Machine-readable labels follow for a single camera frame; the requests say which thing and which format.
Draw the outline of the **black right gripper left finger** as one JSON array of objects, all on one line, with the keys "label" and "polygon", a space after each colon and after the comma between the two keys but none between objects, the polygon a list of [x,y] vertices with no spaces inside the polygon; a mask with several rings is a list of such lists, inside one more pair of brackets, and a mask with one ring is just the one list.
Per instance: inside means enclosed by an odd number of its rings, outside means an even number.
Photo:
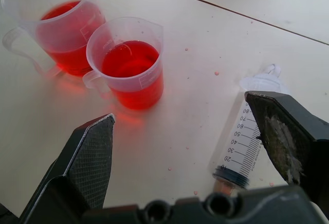
[{"label": "black right gripper left finger", "polygon": [[19,217],[19,224],[80,224],[101,209],[112,167],[113,114],[77,127],[50,165]]}]

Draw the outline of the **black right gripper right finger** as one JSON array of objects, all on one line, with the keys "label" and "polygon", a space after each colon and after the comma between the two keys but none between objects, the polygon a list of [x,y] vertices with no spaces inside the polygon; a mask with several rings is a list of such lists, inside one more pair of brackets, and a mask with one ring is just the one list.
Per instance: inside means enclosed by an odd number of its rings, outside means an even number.
[{"label": "black right gripper right finger", "polygon": [[270,161],[290,185],[300,186],[322,210],[329,210],[329,123],[292,96],[247,91]]}]

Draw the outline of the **clear plastic syringe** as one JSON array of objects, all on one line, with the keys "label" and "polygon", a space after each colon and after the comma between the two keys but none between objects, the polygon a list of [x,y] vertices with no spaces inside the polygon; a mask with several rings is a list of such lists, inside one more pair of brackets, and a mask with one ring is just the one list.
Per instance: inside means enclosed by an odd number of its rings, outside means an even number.
[{"label": "clear plastic syringe", "polygon": [[[287,94],[288,90],[280,81],[281,68],[271,64],[261,73],[240,80],[242,93],[246,91],[274,91]],[[261,151],[260,131],[252,110],[244,97],[238,98],[237,114],[225,144],[212,172],[215,179],[214,191],[234,195],[247,189],[250,174],[255,168]]]}]

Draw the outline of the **small beaker with red liquid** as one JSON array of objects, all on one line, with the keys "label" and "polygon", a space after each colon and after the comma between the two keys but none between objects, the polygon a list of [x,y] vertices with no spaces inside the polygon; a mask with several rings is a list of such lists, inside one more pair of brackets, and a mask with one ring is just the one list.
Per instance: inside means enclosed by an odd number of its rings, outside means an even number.
[{"label": "small beaker with red liquid", "polygon": [[148,109],[163,93],[162,51],[163,26],[137,17],[110,20],[87,43],[92,70],[83,82],[126,108]]}]

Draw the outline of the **large beaker with red liquid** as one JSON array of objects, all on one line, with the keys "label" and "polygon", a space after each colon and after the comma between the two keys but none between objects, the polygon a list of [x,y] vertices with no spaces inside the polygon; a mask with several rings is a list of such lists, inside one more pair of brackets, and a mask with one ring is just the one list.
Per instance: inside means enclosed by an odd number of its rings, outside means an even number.
[{"label": "large beaker with red liquid", "polygon": [[[30,61],[44,76],[65,72],[83,76],[91,71],[86,45],[93,32],[105,23],[97,0],[1,0],[2,7],[18,23],[2,40],[10,52]],[[51,57],[55,65],[46,70],[27,53],[13,48],[22,33],[30,37]]]}]

